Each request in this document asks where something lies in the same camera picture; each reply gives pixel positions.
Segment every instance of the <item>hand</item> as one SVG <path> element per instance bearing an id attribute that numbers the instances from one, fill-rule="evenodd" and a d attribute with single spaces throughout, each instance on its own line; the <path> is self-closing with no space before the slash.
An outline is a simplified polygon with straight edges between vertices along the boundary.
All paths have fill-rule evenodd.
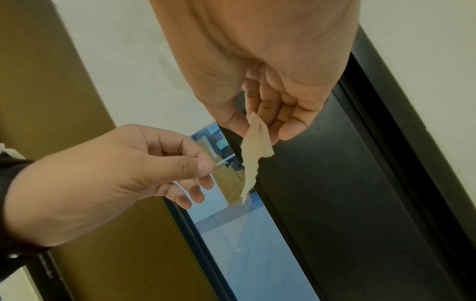
<path id="1" fill-rule="evenodd" d="M 25 168 L 5 199 L 8 231 L 54 246 L 117 217 L 137 200 L 165 196 L 182 208 L 213 187 L 215 162 L 190 138 L 140 125 L 119 127 Z"/>
<path id="2" fill-rule="evenodd" d="M 342 75 L 358 0 L 150 0 L 187 82 L 217 122 L 239 135 L 242 87 L 271 140 L 306 130 Z"/>

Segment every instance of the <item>black jacket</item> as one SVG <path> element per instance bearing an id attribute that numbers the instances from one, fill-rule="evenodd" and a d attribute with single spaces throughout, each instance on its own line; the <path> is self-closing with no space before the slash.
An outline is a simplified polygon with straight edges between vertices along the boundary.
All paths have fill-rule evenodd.
<path id="1" fill-rule="evenodd" d="M 3 207 L 6 193 L 13 179 L 29 164 L 31 161 L 12 158 L 0 150 L 0 281 L 47 250 L 18 241 L 5 230 Z"/>

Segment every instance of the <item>fingernail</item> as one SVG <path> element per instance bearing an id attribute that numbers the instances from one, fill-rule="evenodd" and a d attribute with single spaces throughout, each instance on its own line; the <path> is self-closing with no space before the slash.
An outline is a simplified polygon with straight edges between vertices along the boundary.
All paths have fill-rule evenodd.
<path id="1" fill-rule="evenodd" d="M 210 174 L 214 169 L 215 162 L 205 160 L 198 162 L 198 172 L 203 176 Z"/>

